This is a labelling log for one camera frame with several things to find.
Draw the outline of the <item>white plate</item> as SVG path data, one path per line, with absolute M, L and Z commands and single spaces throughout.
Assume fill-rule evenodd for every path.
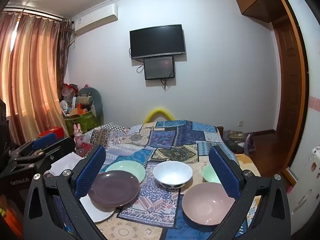
M 99 209 L 97 208 L 88 195 L 80 198 L 80 203 L 94 223 L 100 223 L 109 219 L 115 212 L 115 208 Z

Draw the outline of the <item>pink bowl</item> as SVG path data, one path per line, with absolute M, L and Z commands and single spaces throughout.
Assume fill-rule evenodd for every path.
M 201 183 L 190 188 L 182 198 L 185 215 L 200 225 L 222 222 L 235 202 L 219 183 Z

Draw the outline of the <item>purple plate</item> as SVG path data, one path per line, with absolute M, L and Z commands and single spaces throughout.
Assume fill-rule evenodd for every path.
M 140 192 L 136 176 L 127 171 L 113 170 L 97 175 L 88 196 L 99 207 L 121 207 L 135 200 Z

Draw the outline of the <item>mint green bowl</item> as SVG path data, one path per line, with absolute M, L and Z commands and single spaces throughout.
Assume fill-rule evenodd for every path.
M 210 183 L 221 183 L 213 167 L 208 164 L 203 168 L 202 175 L 205 181 Z

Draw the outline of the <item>mint green plate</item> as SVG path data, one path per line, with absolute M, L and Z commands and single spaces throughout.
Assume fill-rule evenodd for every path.
M 121 170 L 121 171 L 126 171 L 131 174 L 133 174 L 141 183 L 144 178 L 145 178 L 145 168 L 142 164 L 136 162 L 136 161 L 131 161 L 131 160 L 124 160 L 124 161 L 119 161 L 116 162 L 112 165 L 110 165 L 107 169 L 107 171 L 114 171 L 114 170 Z

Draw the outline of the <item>white patterned bowl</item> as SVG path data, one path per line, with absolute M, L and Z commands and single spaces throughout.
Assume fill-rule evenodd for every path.
M 153 176 L 161 186 L 168 189 L 179 189 L 191 180 L 193 171 L 185 163 L 165 161 L 154 167 Z

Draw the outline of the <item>white folded paper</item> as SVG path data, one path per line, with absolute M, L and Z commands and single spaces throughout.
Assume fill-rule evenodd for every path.
M 59 176 L 64 170 L 72 170 L 81 160 L 81 156 L 72 152 L 52 163 L 49 172 L 54 176 Z

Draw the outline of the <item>red box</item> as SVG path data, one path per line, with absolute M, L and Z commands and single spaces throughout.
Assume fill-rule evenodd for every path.
M 55 136 L 56 136 L 56 139 L 59 140 L 59 139 L 62 139 L 65 137 L 65 133 L 64 133 L 64 130 L 62 127 L 52 127 L 42 133 L 40 133 L 37 137 L 38 138 L 41 138 L 41 137 L 44 137 L 50 133 L 54 133 Z

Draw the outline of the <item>white sticker suitcase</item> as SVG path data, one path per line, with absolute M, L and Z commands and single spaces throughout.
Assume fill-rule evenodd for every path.
M 302 176 L 287 195 L 291 215 L 291 235 L 311 218 L 319 204 L 319 146 L 314 148 Z

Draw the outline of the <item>bag on floor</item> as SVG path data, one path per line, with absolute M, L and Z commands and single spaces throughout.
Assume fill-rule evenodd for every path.
M 227 147 L 236 154 L 249 156 L 251 152 L 256 150 L 253 133 L 227 130 L 223 132 L 222 139 Z

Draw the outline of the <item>grey plush toy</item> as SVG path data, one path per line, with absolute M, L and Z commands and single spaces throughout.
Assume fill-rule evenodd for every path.
M 102 125 L 104 122 L 103 103 L 100 93 L 92 87 L 84 87 L 78 91 L 76 97 L 76 105 L 81 104 L 82 107 L 90 108 L 92 114 Z

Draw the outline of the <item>patchwork patterned tablecloth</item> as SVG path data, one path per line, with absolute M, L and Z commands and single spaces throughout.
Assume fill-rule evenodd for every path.
M 213 146 L 219 146 L 243 170 L 259 174 L 248 156 L 234 154 L 227 147 L 216 127 L 186 120 L 151 122 L 131 128 L 112 122 L 83 134 L 82 144 L 74 153 L 84 157 L 95 145 L 106 150 L 102 172 L 124 160 L 136 161 L 146 171 L 133 206 L 116 211 L 97 224 L 108 239 L 207 239 L 214 227 L 187 219 L 182 198 L 193 186 L 207 182 L 202 171 L 209 164 L 208 154 Z M 192 179 L 180 190 L 164 189 L 152 175 L 156 164 L 164 161 L 186 163 L 193 171 Z

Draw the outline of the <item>orange pink curtain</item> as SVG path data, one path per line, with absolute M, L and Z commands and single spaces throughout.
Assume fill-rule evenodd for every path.
M 1 99 L 11 138 L 18 144 L 53 127 L 67 131 L 58 93 L 61 34 L 59 21 L 1 13 Z

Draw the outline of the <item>wooden upper cabinet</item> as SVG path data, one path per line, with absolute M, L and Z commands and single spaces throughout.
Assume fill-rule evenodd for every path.
M 242 15 L 266 23 L 276 21 L 287 14 L 281 0 L 236 0 Z

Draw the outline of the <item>wall mounted black television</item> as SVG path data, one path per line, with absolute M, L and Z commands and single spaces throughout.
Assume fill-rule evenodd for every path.
M 163 25 L 130 31 L 132 59 L 185 54 L 181 24 Z

